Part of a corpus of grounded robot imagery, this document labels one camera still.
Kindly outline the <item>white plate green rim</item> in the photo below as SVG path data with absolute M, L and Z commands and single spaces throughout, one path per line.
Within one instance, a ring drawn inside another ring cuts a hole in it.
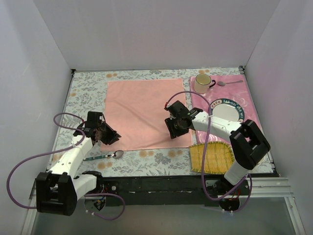
M 243 122 L 245 112 L 241 105 L 228 98 L 216 99 L 211 103 L 212 115 L 234 122 Z

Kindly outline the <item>yellow bamboo tray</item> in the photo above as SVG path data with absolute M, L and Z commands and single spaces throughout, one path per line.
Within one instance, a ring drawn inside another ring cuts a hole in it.
M 190 146 L 189 150 L 191 170 L 201 173 L 204 143 Z M 206 149 L 204 173 L 215 175 L 225 174 L 234 161 L 235 157 L 229 144 L 222 141 L 210 141 Z

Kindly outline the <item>green handled metal spoon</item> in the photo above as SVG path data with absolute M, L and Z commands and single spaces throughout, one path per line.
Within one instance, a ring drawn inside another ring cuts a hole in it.
M 117 150 L 113 152 L 112 154 L 108 154 L 108 155 L 87 157 L 87 158 L 84 158 L 83 161 L 93 161 L 93 160 L 99 160 L 99 159 L 105 159 L 105 158 L 119 159 L 123 156 L 123 154 L 124 154 L 123 150 Z

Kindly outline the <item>white mug black rim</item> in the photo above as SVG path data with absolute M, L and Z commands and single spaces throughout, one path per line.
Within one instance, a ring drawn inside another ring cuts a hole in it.
M 198 74 L 194 82 L 194 91 L 205 94 L 210 88 L 216 85 L 216 81 L 207 74 Z

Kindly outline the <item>peach satin napkin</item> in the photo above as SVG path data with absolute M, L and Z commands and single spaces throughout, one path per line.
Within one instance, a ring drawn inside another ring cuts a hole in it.
M 171 96 L 186 103 L 182 79 L 111 81 L 105 100 L 107 124 L 121 135 L 111 144 L 102 144 L 102 151 L 185 148 L 192 144 L 192 134 L 171 139 L 164 109 Z

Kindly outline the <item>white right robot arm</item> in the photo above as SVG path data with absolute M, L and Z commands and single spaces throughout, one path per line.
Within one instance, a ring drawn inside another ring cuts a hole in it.
M 200 108 L 189 110 L 180 101 L 166 104 L 164 109 L 170 113 L 165 123 L 171 139 L 180 137 L 192 129 L 211 133 L 230 142 L 235 160 L 217 184 L 221 186 L 220 192 L 234 194 L 248 172 L 270 151 L 269 142 L 252 120 L 235 122 L 222 119 Z

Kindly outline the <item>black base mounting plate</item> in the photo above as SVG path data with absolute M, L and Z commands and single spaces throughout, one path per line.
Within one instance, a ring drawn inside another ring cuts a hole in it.
M 204 205 L 235 211 L 240 207 L 240 198 L 249 194 L 248 182 L 244 180 L 233 193 L 218 201 L 233 187 L 222 176 L 205 176 L 205 186 L 200 175 L 101 177 L 98 182 L 100 189 L 95 193 L 118 195 L 127 206 Z

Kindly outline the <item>small silver spoon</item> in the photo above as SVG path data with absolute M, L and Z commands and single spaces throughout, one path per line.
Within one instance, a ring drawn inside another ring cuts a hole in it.
M 243 83 L 244 81 L 243 80 L 238 80 L 238 81 L 233 81 L 233 82 L 222 82 L 222 81 L 218 81 L 217 82 L 217 85 L 219 87 L 224 87 L 226 85 L 229 85 L 229 84 L 238 84 L 238 83 Z

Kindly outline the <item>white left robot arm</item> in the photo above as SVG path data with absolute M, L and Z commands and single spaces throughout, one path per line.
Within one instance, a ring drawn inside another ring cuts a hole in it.
M 105 186 L 98 171 L 85 171 L 76 178 L 75 174 L 85 156 L 95 144 L 111 145 L 120 135 L 107 123 L 101 112 L 89 111 L 87 119 L 76 127 L 69 149 L 47 172 L 36 178 L 36 208 L 38 212 L 70 216 L 77 201 L 86 194 L 99 196 Z

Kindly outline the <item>floral patterned tablecloth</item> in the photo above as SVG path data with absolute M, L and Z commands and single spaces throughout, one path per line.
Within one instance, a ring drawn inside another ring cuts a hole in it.
M 189 78 L 198 73 L 207 75 L 239 75 L 238 68 L 204 68 L 180 70 L 117 70 L 76 71 L 73 75 L 65 103 L 66 115 L 62 125 L 75 127 L 79 119 L 72 114 L 86 118 L 89 111 L 103 112 L 109 81 L 139 81 L 181 78 L 185 90 L 190 89 Z M 104 177 L 117 176 L 175 176 L 192 175 L 190 152 L 187 148 L 148 149 L 125 151 L 122 158 L 99 158 L 108 152 L 100 149 L 100 143 L 86 155 L 76 174 L 96 170 Z

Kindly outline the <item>aluminium frame rail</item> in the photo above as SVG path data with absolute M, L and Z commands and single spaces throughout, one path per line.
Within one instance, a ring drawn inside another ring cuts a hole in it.
M 250 198 L 237 213 L 204 205 L 127 206 L 114 221 L 89 213 L 80 200 L 72 216 L 29 212 L 24 235 L 303 235 L 287 178 L 255 178 Z

